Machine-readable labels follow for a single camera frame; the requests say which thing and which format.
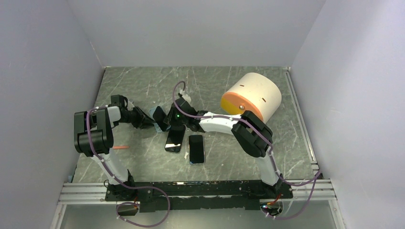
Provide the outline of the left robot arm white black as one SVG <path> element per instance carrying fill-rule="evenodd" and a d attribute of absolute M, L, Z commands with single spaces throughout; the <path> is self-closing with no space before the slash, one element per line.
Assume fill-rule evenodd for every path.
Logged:
<path fill-rule="evenodd" d="M 133 176 L 114 152 L 113 128 L 120 123 L 136 129 L 150 128 L 155 121 L 123 95 L 110 97 L 111 103 L 74 114 L 74 146 L 78 153 L 94 160 L 107 176 L 110 194 L 132 200 L 137 193 Z"/>

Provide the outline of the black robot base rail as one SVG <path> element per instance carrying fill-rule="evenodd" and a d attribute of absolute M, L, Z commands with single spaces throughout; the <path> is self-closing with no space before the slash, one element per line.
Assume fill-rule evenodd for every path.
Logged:
<path fill-rule="evenodd" d="M 266 202 L 292 199 L 290 185 L 281 181 L 274 187 L 261 180 L 131 182 L 135 189 L 107 185 L 105 201 L 132 201 L 141 213 L 160 210 L 244 208 L 258 210 Z"/>

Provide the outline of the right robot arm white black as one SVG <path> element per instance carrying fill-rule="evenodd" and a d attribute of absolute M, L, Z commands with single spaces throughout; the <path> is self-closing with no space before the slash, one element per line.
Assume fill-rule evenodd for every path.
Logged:
<path fill-rule="evenodd" d="M 282 181 L 273 158 L 273 132 L 252 111 L 237 115 L 197 111 L 184 98 L 178 98 L 163 121 L 171 126 L 183 125 L 194 132 L 232 135 L 244 152 L 255 158 L 264 195 L 274 198 L 280 193 Z"/>

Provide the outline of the light blue phone case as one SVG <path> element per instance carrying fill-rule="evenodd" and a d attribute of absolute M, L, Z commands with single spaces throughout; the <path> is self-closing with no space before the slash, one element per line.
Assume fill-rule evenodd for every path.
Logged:
<path fill-rule="evenodd" d="M 161 106 L 151 108 L 149 114 L 155 121 L 154 127 L 158 133 L 166 132 L 170 129 L 171 126 L 167 123 L 167 114 Z"/>

